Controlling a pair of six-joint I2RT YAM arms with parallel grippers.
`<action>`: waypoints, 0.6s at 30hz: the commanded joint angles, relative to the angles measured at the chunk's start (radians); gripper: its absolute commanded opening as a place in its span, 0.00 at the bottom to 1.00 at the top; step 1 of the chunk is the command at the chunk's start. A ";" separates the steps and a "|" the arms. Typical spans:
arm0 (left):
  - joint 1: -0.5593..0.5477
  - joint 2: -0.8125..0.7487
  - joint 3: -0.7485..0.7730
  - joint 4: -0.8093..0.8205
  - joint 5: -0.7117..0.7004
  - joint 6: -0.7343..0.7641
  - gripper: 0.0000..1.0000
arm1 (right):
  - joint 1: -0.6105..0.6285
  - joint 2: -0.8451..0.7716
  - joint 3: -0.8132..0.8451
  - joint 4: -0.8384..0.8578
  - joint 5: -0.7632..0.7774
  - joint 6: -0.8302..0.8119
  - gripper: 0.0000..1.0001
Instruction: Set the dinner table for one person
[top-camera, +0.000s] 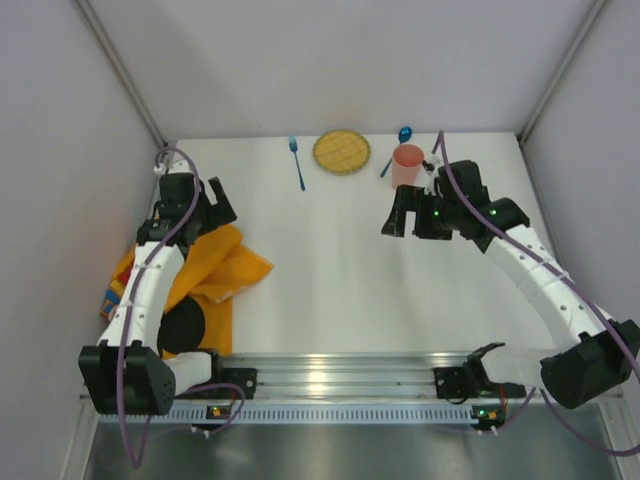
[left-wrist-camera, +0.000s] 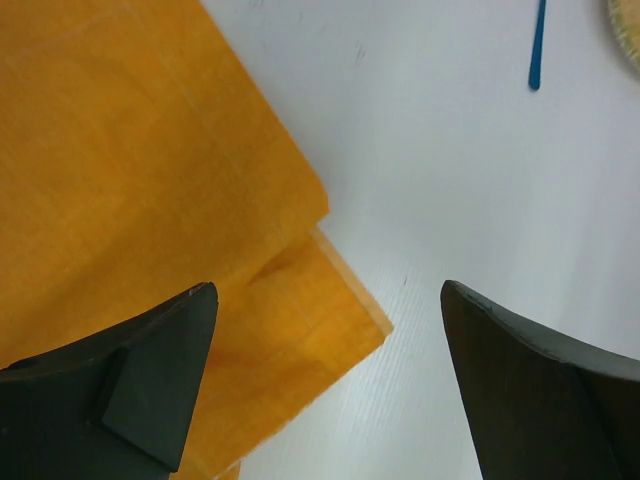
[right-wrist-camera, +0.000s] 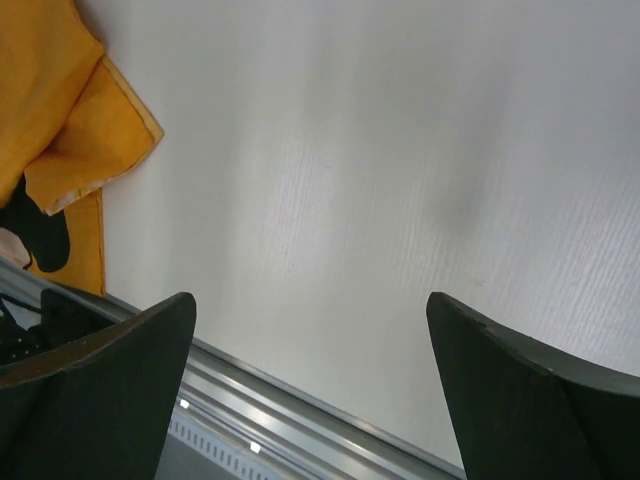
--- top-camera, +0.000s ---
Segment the blue metallic spoon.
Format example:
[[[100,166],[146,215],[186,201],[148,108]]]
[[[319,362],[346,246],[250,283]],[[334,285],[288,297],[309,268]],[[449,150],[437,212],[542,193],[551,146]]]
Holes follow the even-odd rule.
[[[413,130],[410,126],[403,126],[399,133],[398,133],[398,145],[403,145],[405,143],[407,143],[413,134]],[[384,178],[387,174],[387,171],[389,170],[391,164],[392,164],[393,158],[390,158],[386,165],[384,166],[384,168],[382,169],[382,171],[380,172],[380,177]]]

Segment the pink plastic cup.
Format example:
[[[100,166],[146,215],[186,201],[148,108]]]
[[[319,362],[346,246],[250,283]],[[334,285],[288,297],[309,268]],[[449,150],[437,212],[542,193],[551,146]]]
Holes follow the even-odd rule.
[[[424,160],[425,153],[420,147],[409,143],[399,145],[392,154],[391,187],[412,185],[423,168]]]

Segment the orange cartoon mouse placemat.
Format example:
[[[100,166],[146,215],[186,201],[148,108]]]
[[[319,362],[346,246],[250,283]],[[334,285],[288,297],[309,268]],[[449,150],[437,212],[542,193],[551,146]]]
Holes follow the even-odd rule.
[[[157,349],[163,359],[198,349],[233,351],[233,298],[258,284],[273,264],[225,225],[200,237],[169,290]]]

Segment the yellow woven round plate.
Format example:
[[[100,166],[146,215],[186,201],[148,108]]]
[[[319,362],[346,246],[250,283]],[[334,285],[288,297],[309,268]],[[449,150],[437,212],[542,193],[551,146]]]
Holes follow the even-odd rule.
[[[369,162],[371,147],[365,137],[357,132],[332,130],[316,140],[312,156],[323,170],[336,175],[349,175]]]

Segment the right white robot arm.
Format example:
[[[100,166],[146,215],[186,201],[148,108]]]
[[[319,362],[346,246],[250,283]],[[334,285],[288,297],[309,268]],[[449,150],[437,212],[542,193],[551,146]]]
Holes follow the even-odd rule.
[[[581,299],[519,206],[509,198],[490,200],[475,162],[440,167],[427,187],[397,186],[382,234],[403,236],[410,212],[420,239],[449,240],[458,233],[473,242],[524,295],[554,342],[551,349],[494,342],[473,351],[464,366],[477,389],[505,383],[539,388],[575,409],[629,379],[632,366],[622,350],[638,354],[638,325],[617,322]]]

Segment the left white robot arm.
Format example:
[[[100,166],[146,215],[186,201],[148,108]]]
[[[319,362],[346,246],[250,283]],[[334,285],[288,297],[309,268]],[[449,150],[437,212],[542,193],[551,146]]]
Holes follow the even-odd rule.
[[[129,281],[113,318],[78,365],[98,413],[162,416],[174,399],[212,381],[217,355],[196,349],[164,360],[158,334],[166,301],[190,247],[237,216],[221,182],[192,173],[161,176],[157,217],[137,234]]]

